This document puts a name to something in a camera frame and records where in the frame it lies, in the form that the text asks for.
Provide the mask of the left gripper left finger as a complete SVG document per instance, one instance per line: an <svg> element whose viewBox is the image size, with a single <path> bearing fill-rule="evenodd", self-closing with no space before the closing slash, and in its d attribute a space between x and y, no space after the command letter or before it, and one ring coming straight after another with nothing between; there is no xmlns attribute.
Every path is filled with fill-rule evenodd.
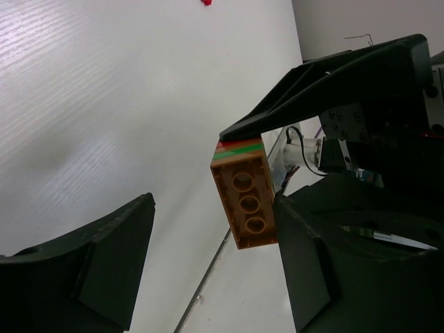
<svg viewBox="0 0 444 333"><path fill-rule="evenodd" d="M1 258L2 332L126 332L151 237L148 193L50 241Z"/></svg>

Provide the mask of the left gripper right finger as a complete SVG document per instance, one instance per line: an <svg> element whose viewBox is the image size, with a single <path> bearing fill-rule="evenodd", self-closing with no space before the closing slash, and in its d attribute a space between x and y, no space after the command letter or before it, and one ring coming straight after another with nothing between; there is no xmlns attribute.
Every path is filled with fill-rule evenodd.
<svg viewBox="0 0 444 333"><path fill-rule="evenodd" d="M442 332L443 195L332 175L273 205L298 332Z"/></svg>

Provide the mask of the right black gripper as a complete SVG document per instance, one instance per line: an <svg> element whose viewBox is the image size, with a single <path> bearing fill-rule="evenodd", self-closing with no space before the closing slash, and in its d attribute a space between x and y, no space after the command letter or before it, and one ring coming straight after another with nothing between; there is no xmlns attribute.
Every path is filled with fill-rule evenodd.
<svg viewBox="0 0 444 333"><path fill-rule="evenodd" d="M424 35L291 69L219 138L250 139L318 115L326 135L321 171L371 171L390 186L443 186L443 54L430 62Z"/></svg>

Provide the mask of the lego block pile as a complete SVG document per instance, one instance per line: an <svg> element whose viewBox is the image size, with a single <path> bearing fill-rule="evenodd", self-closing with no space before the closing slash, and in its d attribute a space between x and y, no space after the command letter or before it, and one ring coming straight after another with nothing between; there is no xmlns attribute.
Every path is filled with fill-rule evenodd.
<svg viewBox="0 0 444 333"><path fill-rule="evenodd" d="M218 142L210 169L238 249L278 242L263 140Z"/></svg>

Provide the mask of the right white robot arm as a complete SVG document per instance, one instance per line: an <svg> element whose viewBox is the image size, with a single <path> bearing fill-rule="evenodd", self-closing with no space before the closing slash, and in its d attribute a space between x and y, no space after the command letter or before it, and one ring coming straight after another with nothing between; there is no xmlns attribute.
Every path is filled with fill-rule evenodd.
<svg viewBox="0 0 444 333"><path fill-rule="evenodd" d="M291 69L223 142L285 131L278 162L313 173L367 170L385 185L443 184L443 54L424 35Z"/></svg>

